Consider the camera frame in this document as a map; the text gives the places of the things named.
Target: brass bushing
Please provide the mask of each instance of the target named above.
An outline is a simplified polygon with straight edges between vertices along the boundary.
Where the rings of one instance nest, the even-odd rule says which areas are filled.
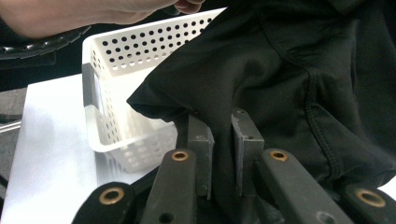
[[[102,204],[113,204],[119,202],[124,196],[124,191],[122,188],[115,187],[115,188],[110,188],[102,192],[102,194],[99,197],[99,202]]]

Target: basket hole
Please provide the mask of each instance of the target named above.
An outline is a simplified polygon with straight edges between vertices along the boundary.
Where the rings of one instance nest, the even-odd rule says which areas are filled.
[[[149,156],[150,156],[149,153],[144,153],[144,154],[141,155],[141,158],[145,159],[145,158],[148,158]]]
[[[143,142],[143,141],[138,141],[138,142],[135,142],[134,143],[134,145],[135,146],[137,146],[137,147],[141,147],[141,146],[143,146],[145,143]]]
[[[125,157],[132,157],[134,155],[133,152],[127,151],[124,153]]]
[[[147,150],[146,147],[140,147],[137,151],[138,152],[145,152]]]

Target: perforated basket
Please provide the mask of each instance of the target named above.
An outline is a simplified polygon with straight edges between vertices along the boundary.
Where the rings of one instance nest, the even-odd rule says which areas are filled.
[[[83,44],[83,94],[91,148],[134,172],[175,148],[173,123],[147,119],[126,99],[160,62],[200,34],[223,9],[93,35]]]

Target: white table surface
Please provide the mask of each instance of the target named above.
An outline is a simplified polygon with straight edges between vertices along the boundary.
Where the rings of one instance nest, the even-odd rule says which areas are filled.
[[[1,224],[71,223],[98,187],[81,82],[76,75],[28,87]],[[381,189],[396,199],[396,178]]]

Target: dark background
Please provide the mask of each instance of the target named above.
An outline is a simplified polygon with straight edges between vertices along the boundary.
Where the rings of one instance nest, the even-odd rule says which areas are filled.
[[[201,11],[228,6],[227,0],[207,0]],[[45,66],[32,66],[0,71],[0,91],[10,91],[27,87],[35,82],[50,80],[58,77],[73,76],[81,73],[82,42],[90,35],[119,30],[142,23],[160,21],[172,18],[162,11],[157,11],[145,20],[133,25],[121,26],[115,24],[96,24],[80,39],[72,44],[57,50],[56,64]]]

